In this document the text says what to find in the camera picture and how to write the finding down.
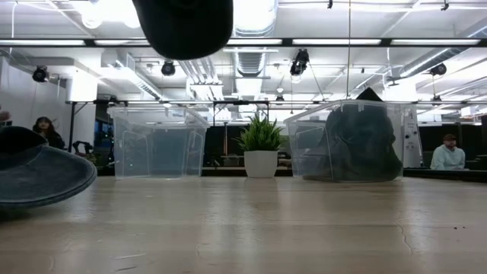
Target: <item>spotlight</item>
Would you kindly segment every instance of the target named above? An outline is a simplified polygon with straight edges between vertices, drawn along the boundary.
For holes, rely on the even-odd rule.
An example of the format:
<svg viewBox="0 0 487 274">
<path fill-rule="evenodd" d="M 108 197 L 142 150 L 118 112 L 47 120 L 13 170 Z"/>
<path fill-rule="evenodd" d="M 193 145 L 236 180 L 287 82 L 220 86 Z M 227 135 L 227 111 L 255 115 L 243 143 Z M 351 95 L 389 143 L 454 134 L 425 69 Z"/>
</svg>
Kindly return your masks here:
<svg viewBox="0 0 487 274">
<path fill-rule="evenodd" d="M 433 76 L 444 75 L 445 73 L 447 73 L 447 66 L 445 66 L 444 63 L 441 63 L 440 65 L 437 65 L 429 70 L 429 74 Z"/>
<path fill-rule="evenodd" d="M 38 83 L 45 83 L 49 80 L 49 73 L 47 67 L 44 65 L 38 65 L 35 72 L 32 74 L 32 79 Z"/>
<path fill-rule="evenodd" d="M 176 69 L 174 68 L 174 63 L 171 60 L 164 61 L 161 69 L 162 75 L 164 76 L 173 76 L 176 73 Z"/>
<path fill-rule="evenodd" d="M 292 61 L 291 76 L 301 76 L 306 70 L 306 64 L 310 61 L 310 56 L 307 54 L 307 49 L 299 49 L 298 54 Z"/>
</svg>

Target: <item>fluorescent light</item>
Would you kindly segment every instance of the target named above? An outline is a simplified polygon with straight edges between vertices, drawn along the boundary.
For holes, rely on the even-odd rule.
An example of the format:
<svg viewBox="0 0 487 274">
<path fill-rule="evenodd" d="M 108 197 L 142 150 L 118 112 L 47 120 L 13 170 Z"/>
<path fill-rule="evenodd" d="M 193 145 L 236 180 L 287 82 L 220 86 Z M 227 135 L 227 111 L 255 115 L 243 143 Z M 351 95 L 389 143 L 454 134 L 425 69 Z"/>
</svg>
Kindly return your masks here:
<svg viewBox="0 0 487 274">
<path fill-rule="evenodd" d="M 147 40 L 95 40 L 97 46 L 150 46 Z"/>
<path fill-rule="evenodd" d="M 270 104 L 312 104 L 312 100 L 284 100 L 284 101 L 269 101 Z"/>
<path fill-rule="evenodd" d="M 0 40 L 0 46 L 84 46 L 83 40 Z"/>
<path fill-rule="evenodd" d="M 282 39 L 266 39 L 266 38 L 255 38 L 255 39 L 230 39 L 227 42 L 228 46 L 232 45 L 280 45 L 282 44 Z"/>
<path fill-rule="evenodd" d="M 278 53 L 278 49 L 236 49 L 224 48 L 224 53 Z"/>
<path fill-rule="evenodd" d="M 394 39 L 391 45 L 476 45 L 480 39 Z"/>
<path fill-rule="evenodd" d="M 122 62 L 120 62 L 119 60 L 115 60 L 115 63 L 119 66 L 121 66 L 122 68 L 125 68 L 125 66 L 122 64 Z"/>
<path fill-rule="evenodd" d="M 208 100 L 194 100 L 194 101 L 169 101 L 171 104 L 213 104 L 213 101 Z"/>
<path fill-rule="evenodd" d="M 348 45 L 349 39 L 293 39 L 293 45 Z M 378 45 L 380 39 L 350 39 L 351 45 Z"/>
<path fill-rule="evenodd" d="M 129 104 L 159 104 L 159 101 L 129 101 Z"/>
</svg>

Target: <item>dark fabric in bin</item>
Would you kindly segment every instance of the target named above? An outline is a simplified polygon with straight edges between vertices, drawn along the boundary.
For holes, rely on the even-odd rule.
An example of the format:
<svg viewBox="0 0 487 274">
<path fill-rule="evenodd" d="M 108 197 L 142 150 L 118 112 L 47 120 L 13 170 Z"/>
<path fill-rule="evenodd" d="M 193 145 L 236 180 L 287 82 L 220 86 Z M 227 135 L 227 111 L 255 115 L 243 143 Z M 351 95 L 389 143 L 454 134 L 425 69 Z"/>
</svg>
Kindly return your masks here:
<svg viewBox="0 0 487 274">
<path fill-rule="evenodd" d="M 382 101 L 370 88 L 357 99 Z M 385 105 L 364 106 L 360 112 L 356 105 L 344 105 L 331 112 L 318 148 L 308 153 L 319 157 L 318 167 L 322 168 L 318 174 L 307 174 L 308 178 L 335 181 L 393 180 L 403 169 L 403 163 L 393 148 L 395 141 L 393 125 Z M 310 161 L 316 161 L 316 158 L 310 158 Z"/>
</svg>

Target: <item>denim hat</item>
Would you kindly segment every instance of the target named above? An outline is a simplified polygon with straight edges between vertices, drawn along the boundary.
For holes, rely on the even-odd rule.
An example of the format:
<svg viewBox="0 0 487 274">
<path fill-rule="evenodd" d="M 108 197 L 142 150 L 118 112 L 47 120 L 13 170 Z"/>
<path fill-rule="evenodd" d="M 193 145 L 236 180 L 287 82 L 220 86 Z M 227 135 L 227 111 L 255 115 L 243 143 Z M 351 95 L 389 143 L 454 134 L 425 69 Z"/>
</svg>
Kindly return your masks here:
<svg viewBox="0 0 487 274">
<path fill-rule="evenodd" d="M 59 202 L 85 190 L 96 178 L 91 162 L 49 147 L 35 132 L 0 128 L 0 209 Z"/>
</svg>

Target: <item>woman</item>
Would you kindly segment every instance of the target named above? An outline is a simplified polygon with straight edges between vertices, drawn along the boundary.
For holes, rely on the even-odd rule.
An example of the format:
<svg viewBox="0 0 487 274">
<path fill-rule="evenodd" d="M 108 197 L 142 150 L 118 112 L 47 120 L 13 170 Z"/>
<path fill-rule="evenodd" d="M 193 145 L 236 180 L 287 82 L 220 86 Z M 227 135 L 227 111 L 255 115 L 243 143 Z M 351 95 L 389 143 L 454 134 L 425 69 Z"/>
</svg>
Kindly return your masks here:
<svg viewBox="0 0 487 274">
<path fill-rule="evenodd" d="M 54 130 L 53 122 L 47 117 L 40 117 L 32 130 L 44 137 L 49 146 L 58 149 L 64 149 L 64 142 L 61 136 Z"/>
</svg>

